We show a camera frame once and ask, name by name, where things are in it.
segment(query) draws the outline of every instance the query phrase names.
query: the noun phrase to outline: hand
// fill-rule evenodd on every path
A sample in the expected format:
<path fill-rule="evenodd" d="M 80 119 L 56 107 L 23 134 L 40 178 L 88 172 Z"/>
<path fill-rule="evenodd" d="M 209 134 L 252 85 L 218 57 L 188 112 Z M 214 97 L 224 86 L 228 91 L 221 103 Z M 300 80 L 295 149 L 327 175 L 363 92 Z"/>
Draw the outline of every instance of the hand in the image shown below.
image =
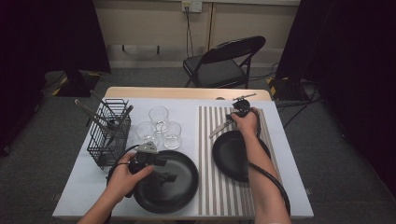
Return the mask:
<path fill-rule="evenodd" d="M 117 203 L 134 188 L 137 182 L 149 175 L 153 170 L 152 165 L 150 165 L 132 175 L 128 169 L 128 162 L 133 158 L 134 153 L 126 153 L 119 161 L 119 163 L 126 164 L 120 164 L 116 167 L 107 184 L 105 192 L 114 197 Z"/>
<path fill-rule="evenodd" d="M 253 112 L 249 111 L 243 118 L 238 117 L 236 114 L 231 114 L 231 117 L 236 122 L 236 125 L 238 126 L 238 129 L 241 131 L 242 135 L 256 135 L 257 117 Z"/>

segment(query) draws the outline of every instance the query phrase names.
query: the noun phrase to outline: dish rack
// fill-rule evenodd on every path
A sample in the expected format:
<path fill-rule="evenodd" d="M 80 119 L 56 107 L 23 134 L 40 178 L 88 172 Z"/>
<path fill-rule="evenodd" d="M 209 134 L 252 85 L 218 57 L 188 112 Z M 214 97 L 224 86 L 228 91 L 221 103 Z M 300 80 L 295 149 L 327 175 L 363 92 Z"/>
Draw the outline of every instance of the dish rack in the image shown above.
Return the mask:
<path fill-rule="evenodd" d="M 93 91 L 91 94 L 101 103 L 96 112 L 78 99 L 75 100 L 75 103 L 93 121 L 90 130 L 91 140 L 87 150 L 103 170 L 106 166 L 112 166 L 125 151 L 131 128 L 129 114 L 133 107 L 127 106 L 128 101 L 125 102 L 122 99 L 105 99 L 103 101 Z"/>

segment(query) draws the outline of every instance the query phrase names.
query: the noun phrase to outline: gray carpet floor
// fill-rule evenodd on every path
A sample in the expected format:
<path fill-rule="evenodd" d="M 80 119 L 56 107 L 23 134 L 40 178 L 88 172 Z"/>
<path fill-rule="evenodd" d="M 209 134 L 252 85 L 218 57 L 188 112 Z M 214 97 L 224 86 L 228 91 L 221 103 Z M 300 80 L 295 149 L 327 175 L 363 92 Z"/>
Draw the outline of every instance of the gray carpet floor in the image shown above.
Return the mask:
<path fill-rule="evenodd" d="M 251 72 L 262 76 L 271 69 Z M 48 83 L 61 74 L 48 73 Z M 186 81 L 182 68 L 120 68 L 102 75 L 95 92 L 104 96 L 111 86 L 183 87 Z M 10 155 L 0 158 L 0 223 L 75 223 L 51 215 L 87 134 L 88 118 L 74 105 L 75 98 L 51 96 L 56 86 L 43 90 L 39 110 L 11 144 Z M 252 81 L 249 88 L 268 90 L 265 79 Z M 312 87 L 306 91 L 313 93 Z M 98 106 L 92 98 L 79 99 Z M 301 108 L 279 108 L 282 122 Z M 308 105 L 285 132 L 315 214 L 293 223 L 396 223 L 394 199 L 342 137 L 336 117 L 323 102 Z"/>

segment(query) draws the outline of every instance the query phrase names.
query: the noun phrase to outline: wall outlet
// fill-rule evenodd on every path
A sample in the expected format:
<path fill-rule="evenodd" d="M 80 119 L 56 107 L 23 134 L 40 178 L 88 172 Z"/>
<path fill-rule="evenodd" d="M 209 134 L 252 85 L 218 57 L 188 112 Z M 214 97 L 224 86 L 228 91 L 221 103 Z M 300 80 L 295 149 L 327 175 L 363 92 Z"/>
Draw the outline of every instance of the wall outlet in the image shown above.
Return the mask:
<path fill-rule="evenodd" d="M 181 1 L 181 11 L 186 11 L 186 7 L 189 12 L 202 12 L 201 1 Z"/>

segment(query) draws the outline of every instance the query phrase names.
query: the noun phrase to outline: white table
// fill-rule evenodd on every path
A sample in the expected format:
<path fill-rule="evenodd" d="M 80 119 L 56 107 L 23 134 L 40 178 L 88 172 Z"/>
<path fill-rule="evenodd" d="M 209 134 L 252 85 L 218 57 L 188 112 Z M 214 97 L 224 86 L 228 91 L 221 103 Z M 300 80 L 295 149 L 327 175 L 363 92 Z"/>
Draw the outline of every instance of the white table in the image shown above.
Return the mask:
<path fill-rule="evenodd" d="M 182 126 L 182 145 L 178 151 L 190 157 L 198 167 L 198 107 L 215 106 L 230 107 L 233 101 L 230 100 L 206 100 L 206 99 L 159 99 L 159 98 L 125 98 L 134 106 L 131 112 L 132 128 L 128 146 L 136 145 L 134 134 L 135 126 L 141 121 L 149 120 L 148 112 L 155 105 L 163 105 L 169 109 L 169 119 L 178 121 Z M 277 114 L 274 102 L 249 100 L 252 106 L 262 109 L 268 134 L 274 150 L 274 160 L 279 172 L 282 184 L 290 198 L 291 217 L 303 218 L 312 217 L 313 211 L 307 199 L 302 179 L 300 178 L 297 166 L 290 151 L 290 146 L 284 130 L 282 128 L 279 115 Z M 101 170 L 93 161 L 91 155 L 86 150 L 90 137 L 87 135 L 81 150 L 78 154 L 73 171 L 64 188 L 64 192 L 53 213 L 54 217 L 62 219 L 79 219 L 94 204 L 97 198 L 106 187 L 106 176 L 108 168 Z M 200 214 L 198 193 L 194 199 L 183 209 L 168 215 L 152 214 L 140 207 L 134 198 L 124 199 L 119 203 L 112 213 L 113 219 L 247 219 L 252 215 L 220 215 L 214 212 L 213 205 L 207 212 Z"/>

